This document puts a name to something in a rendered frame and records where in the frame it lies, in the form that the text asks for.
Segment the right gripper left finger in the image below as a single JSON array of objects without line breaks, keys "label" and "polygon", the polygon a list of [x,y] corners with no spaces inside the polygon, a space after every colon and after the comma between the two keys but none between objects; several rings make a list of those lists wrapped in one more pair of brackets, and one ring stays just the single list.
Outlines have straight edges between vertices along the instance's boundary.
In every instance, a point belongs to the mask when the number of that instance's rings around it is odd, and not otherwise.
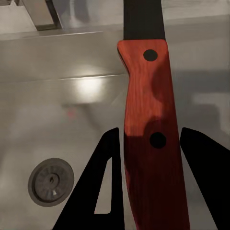
[{"label": "right gripper left finger", "polygon": [[[111,157],[111,212],[94,214],[106,164]],[[102,135],[52,230],[125,230],[118,127]]]}]

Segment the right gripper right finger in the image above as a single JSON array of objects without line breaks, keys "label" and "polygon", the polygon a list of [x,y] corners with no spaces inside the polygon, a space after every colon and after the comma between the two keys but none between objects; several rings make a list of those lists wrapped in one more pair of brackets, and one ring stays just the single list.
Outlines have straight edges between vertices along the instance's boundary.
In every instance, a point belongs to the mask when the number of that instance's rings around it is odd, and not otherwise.
[{"label": "right gripper right finger", "polygon": [[218,230],[230,230],[230,150],[186,127],[180,146]]}]

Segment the parer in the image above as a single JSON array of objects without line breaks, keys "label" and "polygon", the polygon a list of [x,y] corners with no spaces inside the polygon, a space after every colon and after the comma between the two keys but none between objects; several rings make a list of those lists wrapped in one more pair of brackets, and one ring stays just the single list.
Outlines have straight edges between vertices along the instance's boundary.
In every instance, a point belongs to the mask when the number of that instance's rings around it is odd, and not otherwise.
[{"label": "parer", "polygon": [[190,230],[161,0],[124,0],[124,165],[137,230]]}]

